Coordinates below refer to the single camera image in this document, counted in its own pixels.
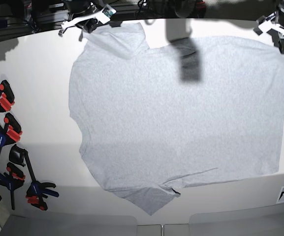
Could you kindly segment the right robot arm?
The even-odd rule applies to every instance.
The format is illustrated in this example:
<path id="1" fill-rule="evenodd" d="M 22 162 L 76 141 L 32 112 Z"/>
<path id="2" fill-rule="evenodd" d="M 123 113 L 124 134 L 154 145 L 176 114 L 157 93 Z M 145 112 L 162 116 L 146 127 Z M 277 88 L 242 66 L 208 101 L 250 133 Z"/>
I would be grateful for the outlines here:
<path id="1" fill-rule="evenodd" d="M 63 0 L 65 7 L 68 10 L 66 21 L 71 21 L 74 18 L 91 15 L 102 9 L 96 0 Z M 98 20 L 89 19 L 76 24 L 76 27 L 86 33 L 91 33 L 95 30 Z"/>

